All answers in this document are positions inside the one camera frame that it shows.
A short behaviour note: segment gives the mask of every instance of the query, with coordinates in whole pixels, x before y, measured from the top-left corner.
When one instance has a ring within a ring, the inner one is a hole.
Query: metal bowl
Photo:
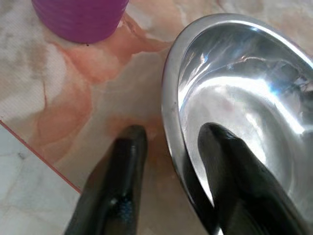
[[[212,198],[197,139],[215,122],[247,143],[313,225],[313,63],[294,43],[250,17],[201,18],[169,52],[162,99],[173,162],[198,213],[196,178]]]

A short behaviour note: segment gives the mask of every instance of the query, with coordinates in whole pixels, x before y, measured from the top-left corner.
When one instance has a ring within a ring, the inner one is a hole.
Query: stainless steel bowl
[[[198,213],[195,178],[212,200],[198,133],[216,122],[248,144],[313,225],[313,63],[277,30],[235,14],[189,25],[165,64],[162,114],[174,165]]]

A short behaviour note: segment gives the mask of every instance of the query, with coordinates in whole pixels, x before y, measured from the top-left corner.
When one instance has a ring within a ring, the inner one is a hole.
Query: marble floor
[[[79,193],[0,126],[0,234],[61,235]]]

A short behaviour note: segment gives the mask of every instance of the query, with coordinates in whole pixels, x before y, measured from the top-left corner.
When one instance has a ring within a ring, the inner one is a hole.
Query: shiny surface
[[[189,155],[211,200],[197,138],[204,123],[216,122],[248,144],[313,226],[312,78],[311,60],[260,21],[220,14],[189,25],[169,53],[162,101],[168,145],[187,192]]]

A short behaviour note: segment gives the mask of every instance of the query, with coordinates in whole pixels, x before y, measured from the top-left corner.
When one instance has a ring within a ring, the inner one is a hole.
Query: purple cup
[[[116,30],[129,0],[32,0],[41,21],[69,41],[95,43]]]

